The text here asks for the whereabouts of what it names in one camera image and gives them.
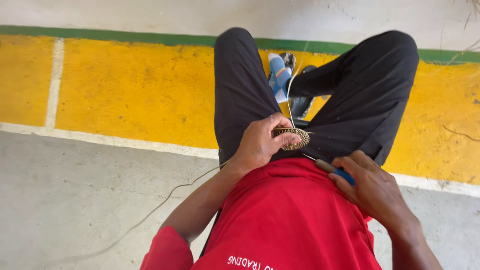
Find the blue tool handle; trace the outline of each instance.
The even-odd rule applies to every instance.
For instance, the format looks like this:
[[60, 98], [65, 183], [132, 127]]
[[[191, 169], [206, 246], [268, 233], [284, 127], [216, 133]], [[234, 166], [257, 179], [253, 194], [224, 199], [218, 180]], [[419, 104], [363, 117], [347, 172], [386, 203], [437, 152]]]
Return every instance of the blue tool handle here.
[[351, 186], [355, 185], [355, 179], [353, 179], [353, 177], [348, 172], [342, 171], [341, 169], [335, 169], [335, 171], [333, 173], [337, 174], [337, 175], [340, 175], [341, 177], [345, 178], [345, 180]]

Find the white wall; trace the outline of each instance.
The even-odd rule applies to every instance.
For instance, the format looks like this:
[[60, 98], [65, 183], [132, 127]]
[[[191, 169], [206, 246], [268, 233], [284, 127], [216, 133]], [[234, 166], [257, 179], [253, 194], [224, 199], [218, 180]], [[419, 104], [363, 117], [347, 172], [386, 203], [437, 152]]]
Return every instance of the white wall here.
[[[470, 16], [464, 30], [465, 22]], [[419, 48], [464, 50], [480, 38], [472, 0], [0, 0], [0, 25], [358, 43], [389, 29]]]

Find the blue sock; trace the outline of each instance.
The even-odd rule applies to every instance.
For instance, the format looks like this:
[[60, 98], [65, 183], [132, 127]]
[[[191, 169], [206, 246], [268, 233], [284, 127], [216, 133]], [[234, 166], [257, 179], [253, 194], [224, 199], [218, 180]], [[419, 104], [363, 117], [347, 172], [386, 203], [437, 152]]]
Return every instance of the blue sock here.
[[292, 70], [285, 67], [283, 59], [276, 53], [268, 54], [268, 61], [270, 62], [270, 71], [272, 76], [268, 83], [272, 88], [275, 99], [278, 103], [287, 101], [287, 80], [292, 77]]

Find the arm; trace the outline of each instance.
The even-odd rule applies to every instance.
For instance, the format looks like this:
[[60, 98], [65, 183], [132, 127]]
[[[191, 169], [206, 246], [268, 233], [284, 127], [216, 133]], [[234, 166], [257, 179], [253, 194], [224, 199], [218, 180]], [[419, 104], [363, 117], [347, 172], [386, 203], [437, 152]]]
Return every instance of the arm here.
[[387, 229], [392, 239], [394, 270], [442, 269], [427, 245], [420, 221], [405, 203], [395, 177], [382, 170], [362, 151], [336, 158], [332, 165], [343, 167], [355, 179], [352, 187], [341, 176], [329, 174], [338, 189], [350, 202]]
[[188, 243], [195, 240], [243, 176], [266, 165], [283, 145], [300, 141], [293, 133], [273, 138], [272, 130], [277, 126], [292, 127], [290, 120], [279, 112], [252, 122], [243, 133], [237, 152], [224, 168], [177, 206], [160, 228], [172, 226]]

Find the woven disc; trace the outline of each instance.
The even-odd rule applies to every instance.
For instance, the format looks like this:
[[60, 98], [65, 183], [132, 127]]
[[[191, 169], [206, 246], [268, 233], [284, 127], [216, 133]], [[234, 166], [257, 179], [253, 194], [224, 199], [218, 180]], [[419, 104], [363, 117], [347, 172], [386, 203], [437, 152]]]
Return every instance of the woven disc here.
[[287, 144], [285, 146], [282, 147], [283, 150], [298, 150], [302, 147], [304, 147], [305, 145], [308, 144], [308, 142], [310, 142], [310, 136], [308, 135], [307, 132], [299, 129], [299, 128], [286, 128], [286, 129], [281, 129], [281, 130], [277, 130], [276, 131], [277, 134], [275, 136], [278, 136], [282, 133], [285, 133], [285, 132], [291, 132], [291, 133], [295, 133], [297, 134], [298, 136], [300, 136], [300, 142], [299, 143], [292, 143], [292, 144]]

